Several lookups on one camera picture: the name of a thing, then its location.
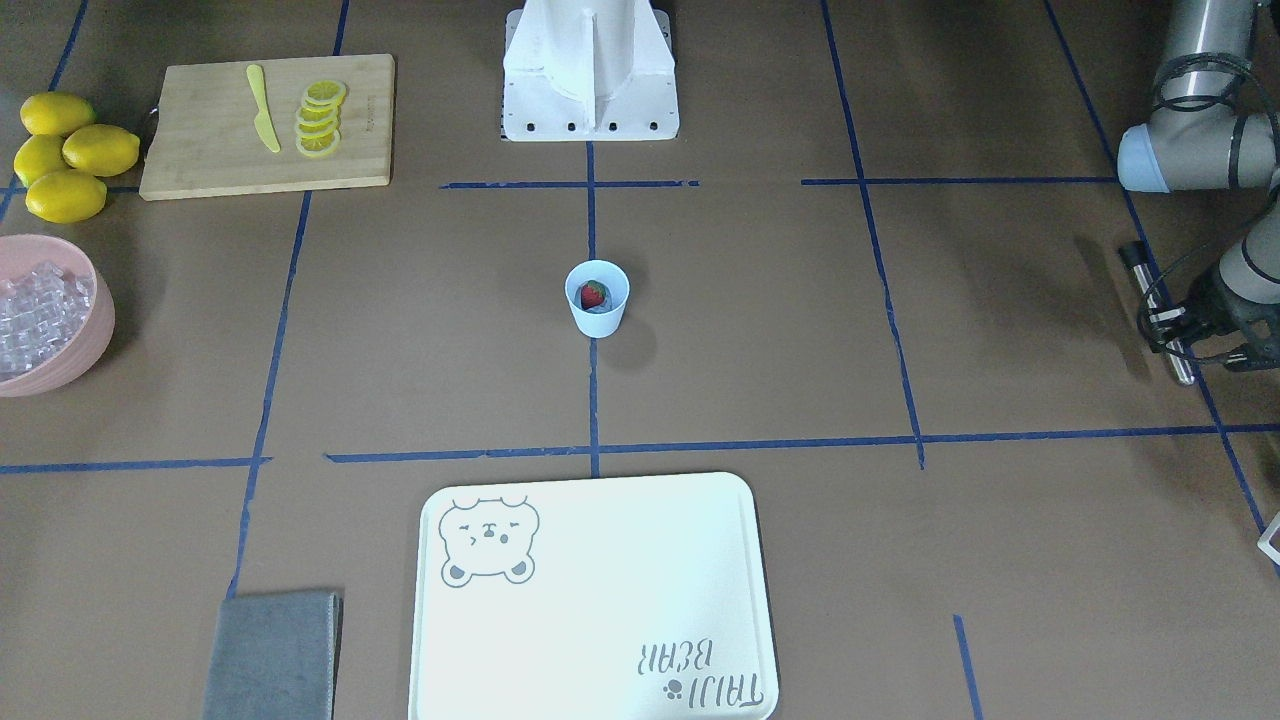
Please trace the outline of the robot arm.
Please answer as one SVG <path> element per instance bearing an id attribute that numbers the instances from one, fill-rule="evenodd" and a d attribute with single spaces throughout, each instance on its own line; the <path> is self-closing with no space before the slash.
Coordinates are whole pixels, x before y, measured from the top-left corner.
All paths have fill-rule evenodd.
<path id="1" fill-rule="evenodd" d="M 1129 128 L 1117 150 L 1117 178 L 1129 191 L 1267 193 L 1240 238 L 1176 302 L 1158 296 L 1162 277 L 1142 243 L 1117 251 L 1142 293 L 1137 329 L 1181 386 L 1192 386 L 1204 363 L 1235 373 L 1277 366 L 1277 96 L 1253 63 L 1265 15 L 1277 15 L 1276 3 L 1175 3 L 1149 119 Z M 1229 336 L 1240 337 L 1240 345 L 1206 360 L 1190 352 L 1197 342 Z"/>

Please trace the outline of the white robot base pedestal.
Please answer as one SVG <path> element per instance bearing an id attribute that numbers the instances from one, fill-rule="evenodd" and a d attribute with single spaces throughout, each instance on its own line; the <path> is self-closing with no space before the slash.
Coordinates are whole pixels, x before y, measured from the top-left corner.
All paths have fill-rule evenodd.
<path id="1" fill-rule="evenodd" d="M 680 131 L 669 17 L 649 1 L 526 1 L 506 17 L 500 135 L 666 141 Z"/>

